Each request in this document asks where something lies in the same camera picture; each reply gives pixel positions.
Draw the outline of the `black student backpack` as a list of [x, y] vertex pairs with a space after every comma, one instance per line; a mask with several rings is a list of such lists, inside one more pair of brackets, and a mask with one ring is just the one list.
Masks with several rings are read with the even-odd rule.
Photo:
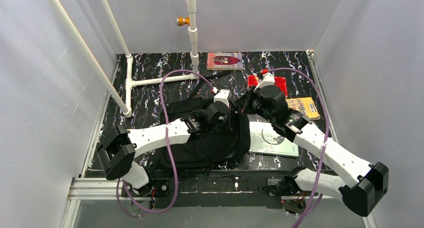
[[[189, 115], [193, 111], [205, 110], [214, 100], [212, 98], [195, 98], [202, 86], [200, 82], [187, 99], [170, 103], [166, 111], [160, 113], [160, 123], [170, 122]], [[230, 101], [231, 129], [218, 129], [205, 138], [186, 144], [172, 145], [172, 155], [166, 147], [155, 151], [156, 165], [160, 170], [170, 170], [172, 162], [177, 170], [211, 168], [225, 162], [241, 159], [251, 146], [249, 119], [241, 110], [241, 102]]]

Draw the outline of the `pale green Gatsby book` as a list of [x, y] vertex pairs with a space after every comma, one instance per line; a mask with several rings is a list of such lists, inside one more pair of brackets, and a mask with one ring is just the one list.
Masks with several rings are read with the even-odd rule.
[[273, 130], [272, 125], [259, 115], [248, 115], [251, 154], [298, 157], [299, 147]]

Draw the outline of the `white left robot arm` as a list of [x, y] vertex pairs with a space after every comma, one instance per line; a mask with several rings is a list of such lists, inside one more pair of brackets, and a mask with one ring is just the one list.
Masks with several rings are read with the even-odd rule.
[[145, 129], [114, 127], [111, 134], [100, 140], [96, 150], [105, 178], [122, 179], [133, 188], [144, 188], [149, 182], [148, 172], [135, 162], [138, 156], [166, 146], [186, 144], [215, 133], [229, 119], [230, 104], [216, 101], [205, 110], [162, 125]]

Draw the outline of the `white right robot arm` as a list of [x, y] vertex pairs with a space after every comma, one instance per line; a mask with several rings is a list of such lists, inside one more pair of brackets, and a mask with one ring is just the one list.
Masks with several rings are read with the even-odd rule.
[[277, 134], [316, 157], [323, 154], [323, 162], [336, 173], [321, 175], [315, 188], [318, 171], [296, 167], [284, 178], [290, 188], [342, 200], [361, 217], [367, 217], [388, 192], [389, 169], [385, 164], [372, 164], [326, 138], [306, 115], [288, 107], [285, 94], [277, 86], [249, 89], [246, 99], [243, 108], [247, 114], [262, 116]]

